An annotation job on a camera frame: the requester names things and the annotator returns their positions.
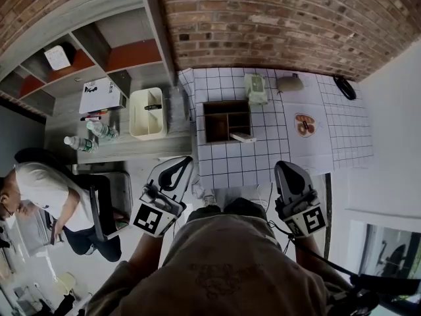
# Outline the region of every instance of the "water bottle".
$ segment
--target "water bottle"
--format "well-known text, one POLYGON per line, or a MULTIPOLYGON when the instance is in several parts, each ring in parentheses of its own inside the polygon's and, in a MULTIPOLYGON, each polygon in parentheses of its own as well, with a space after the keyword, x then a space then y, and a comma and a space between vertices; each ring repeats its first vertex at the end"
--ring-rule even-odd
POLYGON ((118 131, 101 122, 87 122, 86 127, 92 131, 98 138, 106 140, 115 140, 118 137, 118 131))
POLYGON ((98 149, 97 142, 94 142, 93 140, 87 140, 86 138, 81 137, 66 137, 64 139, 64 143, 66 145, 69 145, 72 149, 79 150, 79 151, 85 151, 85 152, 95 152, 98 149))

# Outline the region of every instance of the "white storage bin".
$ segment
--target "white storage bin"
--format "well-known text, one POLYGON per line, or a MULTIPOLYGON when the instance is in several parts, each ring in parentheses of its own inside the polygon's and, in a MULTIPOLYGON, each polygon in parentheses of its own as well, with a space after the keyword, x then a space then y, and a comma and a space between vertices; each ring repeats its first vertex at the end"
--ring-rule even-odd
POLYGON ((166 136, 166 109, 159 88, 132 92, 130 95, 130 134, 139 140, 156 140, 166 136), (145 110, 148 105, 162 109, 145 110))

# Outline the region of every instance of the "table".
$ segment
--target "table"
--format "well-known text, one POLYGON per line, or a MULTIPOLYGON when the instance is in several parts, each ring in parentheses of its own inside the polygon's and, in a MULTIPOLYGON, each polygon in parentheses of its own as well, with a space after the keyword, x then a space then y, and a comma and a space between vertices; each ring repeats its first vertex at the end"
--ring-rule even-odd
POLYGON ((201 68, 179 73, 189 94, 196 125, 199 176, 204 188, 227 188, 273 182, 274 165, 291 161, 311 175, 348 167, 364 167, 373 158, 371 129, 357 83, 357 99, 349 101, 330 76, 265 68, 201 68), (266 80, 267 105, 250 106, 257 141, 206 144, 203 102, 246 99, 244 74, 266 80), (297 92, 278 93, 276 79, 303 81, 297 92), (301 116, 313 119, 312 130, 300 126, 301 116))
POLYGON ((159 140, 141 141, 129 132, 129 102, 125 109, 109 111, 101 122, 117 128, 120 136, 115 141, 99 140, 94 153, 74 151, 64 144, 65 136, 93 139, 92 133, 81 122, 79 105, 81 93, 56 98, 54 114, 45 125, 44 146, 66 164, 105 163, 140 158, 167 158, 191 154, 191 134, 188 116, 184 112, 182 93, 177 88, 163 90, 167 105, 168 134, 159 140))

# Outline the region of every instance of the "brick wall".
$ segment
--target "brick wall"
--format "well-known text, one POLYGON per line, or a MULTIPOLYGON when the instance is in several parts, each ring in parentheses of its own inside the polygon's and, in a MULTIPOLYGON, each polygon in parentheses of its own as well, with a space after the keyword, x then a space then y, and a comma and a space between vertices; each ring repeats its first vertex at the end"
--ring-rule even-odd
MULTIPOLYGON (((68 0, 0 0, 0 53, 68 0)), ((162 0, 178 68, 271 66, 361 80, 421 33, 421 0, 162 0)))

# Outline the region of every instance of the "grid paper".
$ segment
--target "grid paper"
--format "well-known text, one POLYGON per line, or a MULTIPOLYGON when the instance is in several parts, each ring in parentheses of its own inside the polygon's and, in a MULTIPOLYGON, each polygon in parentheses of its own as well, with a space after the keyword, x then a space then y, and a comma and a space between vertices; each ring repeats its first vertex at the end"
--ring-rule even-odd
MULTIPOLYGON (((370 161, 373 156, 370 127, 357 84, 353 87, 359 98, 348 101, 329 76, 265 68, 189 68, 179 71, 178 76, 189 96, 190 118, 197 129, 199 176, 203 188, 274 182, 274 165, 279 160, 300 165, 299 159, 292 158, 290 154, 284 112, 284 106, 290 106, 285 99, 292 93, 278 93, 276 88, 277 78, 292 76, 293 73, 298 74, 310 95, 301 103, 317 103, 313 98, 320 98, 319 104, 326 110, 331 139, 331 148, 326 155, 330 159, 328 172, 345 167, 362 167, 370 161), (251 130, 257 141, 251 144, 206 144, 203 103, 246 99, 245 73, 260 74, 266 80, 268 104, 250 106, 251 130)), ((316 169, 307 170, 317 174, 316 169)))

